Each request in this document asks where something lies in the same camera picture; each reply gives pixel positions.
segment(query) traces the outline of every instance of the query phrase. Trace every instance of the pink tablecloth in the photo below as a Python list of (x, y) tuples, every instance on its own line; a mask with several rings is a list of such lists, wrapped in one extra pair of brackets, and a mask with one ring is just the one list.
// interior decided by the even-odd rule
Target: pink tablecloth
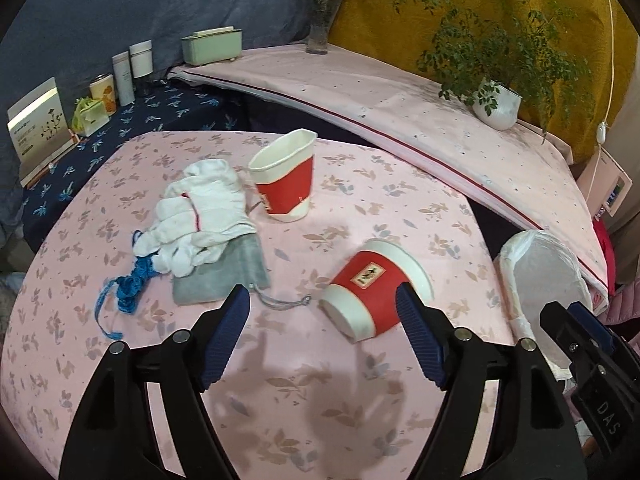
[(381, 61), (330, 46), (245, 50), (235, 61), (178, 67), (186, 81), (231, 88), (297, 108), (349, 130), (436, 176), (523, 229), (545, 229), (571, 249), (607, 304), (607, 268), (582, 193), (564, 156), (516, 124), (498, 132), (439, 85)]
[[(127, 142), (74, 198), (38, 252), (15, 304), (0, 399), (34, 455), (57, 474), (74, 410), (110, 341), (92, 309), (108, 278), (132, 267), (131, 233), (152, 222), (164, 187), (202, 158), (242, 167), (271, 134), (153, 132)], [(509, 343), (511, 332), (482, 235), (464, 196), (379, 150), (319, 140), (312, 210), (292, 224), (252, 217), (278, 298), (315, 298), (371, 237), (402, 244), (456, 325)], [(257, 201), (248, 187), (248, 201)], [(135, 316), (106, 303), (106, 326), (133, 347), (190, 328), (214, 304), (176, 307), (154, 278)], [(404, 478), (442, 393), (424, 379), (401, 326), (350, 344), (317, 308), (252, 311), (223, 380), (204, 395), (243, 479)], [(152, 412), (165, 464), (181, 472), (156, 388)], [(468, 468), (481, 463), (495, 392), (485, 397)]]

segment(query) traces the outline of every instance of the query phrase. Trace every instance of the blue rope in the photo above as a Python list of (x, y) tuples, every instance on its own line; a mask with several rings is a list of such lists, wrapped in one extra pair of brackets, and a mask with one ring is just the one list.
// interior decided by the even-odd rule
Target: blue rope
[[(138, 238), (140, 238), (141, 234), (142, 232), (140, 231), (135, 231), (133, 233), (132, 246), (136, 243)], [(109, 339), (122, 339), (122, 332), (107, 332), (102, 328), (100, 321), (98, 320), (100, 310), (102, 309), (104, 300), (107, 298), (107, 294), (111, 290), (111, 287), (117, 284), (118, 291), (116, 292), (116, 297), (118, 298), (118, 310), (129, 315), (135, 313), (136, 308), (138, 307), (140, 294), (145, 288), (145, 285), (152, 277), (158, 275), (158, 272), (154, 270), (153, 263), (151, 262), (151, 256), (153, 255), (150, 254), (149, 256), (142, 256), (141, 258), (137, 257), (131, 274), (129, 276), (120, 276), (114, 280), (109, 280), (102, 289), (100, 296), (98, 296), (94, 309), (95, 322), (98, 324), (100, 330), (102, 330), (102, 333)]]

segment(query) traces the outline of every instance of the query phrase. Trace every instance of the yellow curtain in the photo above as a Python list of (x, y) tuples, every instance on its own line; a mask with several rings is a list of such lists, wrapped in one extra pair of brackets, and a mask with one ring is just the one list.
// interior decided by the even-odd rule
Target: yellow curtain
[[(593, 73), (591, 93), (595, 101), (593, 119), (581, 113), (572, 114), (567, 124), (559, 116), (549, 124), (549, 131), (567, 142), (576, 162), (594, 152), (597, 124), (604, 119), (609, 102), (611, 33), (607, 0), (557, 0), (568, 5), (577, 17), (568, 23), (561, 47), (587, 58)], [(638, 35), (616, 0), (611, 0), (615, 31), (614, 92), (607, 123), (613, 124), (622, 106), (635, 63)], [(429, 48), (438, 27), (438, 18), (423, 10), (420, 4), (405, 4), (397, 14), (392, 0), (345, 0), (330, 34), (333, 44), (365, 56), (373, 57), (409, 72), (417, 71), (415, 60)], [(524, 120), (536, 121), (524, 110)]]

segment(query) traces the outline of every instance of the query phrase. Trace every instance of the table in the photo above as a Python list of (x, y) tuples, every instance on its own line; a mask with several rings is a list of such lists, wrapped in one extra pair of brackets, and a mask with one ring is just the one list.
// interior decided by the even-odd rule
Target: table
[(153, 130), (248, 130), (242, 94), (179, 82), (119, 107), (108, 124), (56, 161), (24, 191), (24, 238), (35, 252), (79, 189), (129, 139)]
[[(56, 475), (84, 387), (110, 344), (92, 308), (105, 280), (132, 268), (130, 235), (181, 169), (226, 158), (244, 166), (274, 134), (152, 132), (126, 142), (97, 171), (41, 246), (14, 307), (1, 369), (0, 400), (32, 453)], [(257, 202), (249, 185), (248, 203)], [(244, 480), (404, 478), (426, 439), (443, 394), (422, 375), (401, 326), (350, 344), (318, 309), (318, 295), (369, 238), (407, 248), (434, 288), (434, 305), (455, 325), (510, 344), (500, 289), (466, 198), (375, 148), (319, 139), (312, 209), (283, 224), (252, 212), (273, 286), (308, 307), (286, 312), (252, 297), (251, 314), (223, 379), (204, 402)], [(132, 346), (190, 328), (217, 304), (176, 307), (167, 276), (151, 280), (137, 313), (103, 308), (108, 330)], [(158, 388), (152, 416), (165, 465), (181, 472)], [(495, 389), (485, 395), (467, 469), (480, 465)]]

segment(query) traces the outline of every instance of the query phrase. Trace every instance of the cylindrical container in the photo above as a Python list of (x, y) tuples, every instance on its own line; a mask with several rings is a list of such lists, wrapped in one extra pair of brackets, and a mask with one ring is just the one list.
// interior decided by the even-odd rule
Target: cylindrical container
[(491, 111), (491, 115), (486, 113), (484, 105), (481, 105), (478, 100), (473, 104), (473, 110), (478, 119), (494, 130), (508, 130), (518, 120), (518, 110), (520, 110), (522, 98), (502, 85), (497, 86), (494, 97), (498, 107)]
[(151, 54), (151, 40), (136, 43), (129, 47), (131, 54), (131, 68), (136, 91), (140, 95), (149, 95), (153, 83), (153, 57)]
[(116, 90), (120, 106), (131, 104), (135, 100), (133, 93), (133, 81), (131, 79), (131, 67), (129, 65), (129, 53), (121, 52), (111, 58), (113, 61), (113, 75), (116, 79)]
[(402, 247), (367, 241), (322, 292), (320, 307), (351, 342), (375, 337), (400, 321), (396, 289), (409, 282), (423, 303), (433, 300), (431, 282)]
[(300, 128), (274, 140), (249, 161), (249, 174), (267, 214), (293, 222), (309, 212), (318, 134)]
[(104, 108), (109, 115), (116, 111), (116, 92), (113, 87), (113, 76), (111, 74), (99, 75), (89, 83), (91, 97), (104, 103)]

